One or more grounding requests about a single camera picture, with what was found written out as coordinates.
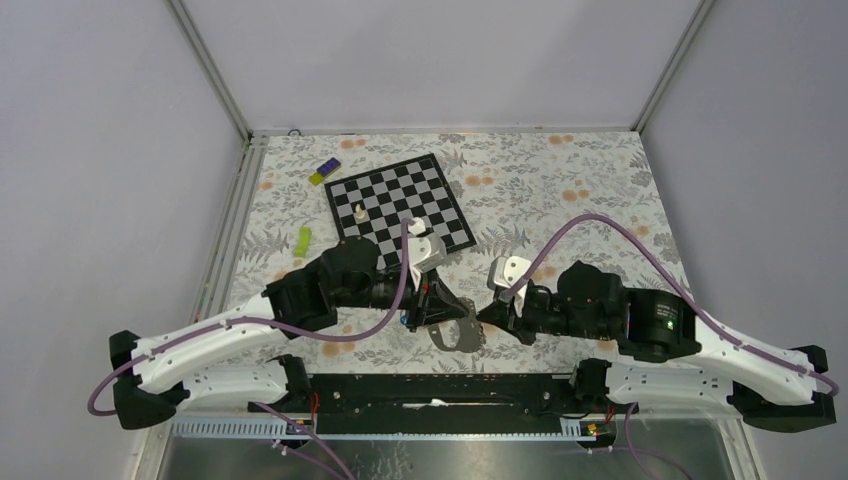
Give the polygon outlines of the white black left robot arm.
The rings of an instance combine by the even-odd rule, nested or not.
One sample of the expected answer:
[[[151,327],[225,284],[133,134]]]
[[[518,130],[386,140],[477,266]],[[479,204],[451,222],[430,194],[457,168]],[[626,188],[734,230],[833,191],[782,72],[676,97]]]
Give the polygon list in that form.
[[[226,367],[242,352],[306,337],[330,340],[327,328],[341,308],[402,314],[411,331],[469,315],[469,308],[440,279],[445,253],[435,235],[403,239],[401,265],[379,269],[380,251],[364,237],[347,237],[315,260],[241,305],[167,334],[140,337],[128,330],[109,339],[117,375],[115,414],[125,430],[163,423],[189,407],[277,402],[296,411],[309,401],[310,385],[289,360],[264,366]]]

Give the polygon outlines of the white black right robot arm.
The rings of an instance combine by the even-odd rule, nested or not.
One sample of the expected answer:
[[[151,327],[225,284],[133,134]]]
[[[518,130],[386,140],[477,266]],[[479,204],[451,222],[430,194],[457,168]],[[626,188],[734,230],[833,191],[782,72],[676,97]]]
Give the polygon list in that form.
[[[571,380],[575,402],[597,412],[629,404],[667,412],[730,413],[755,428],[798,433],[836,421],[831,396],[812,376],[763,359],[757,347],[813,373],[826,370],[815,345],[780,349],[746,335],[712,329],[681,297],[656,289],[628,288],[616,274],[580,261],[560,274],[555,289],[529,282],[511,299],[505,291],[529,269],[528,260],[499,257],[489,274],[493,302],[477,315],[520,343],[546,334],[612,341],[616,360],[586,359]]]

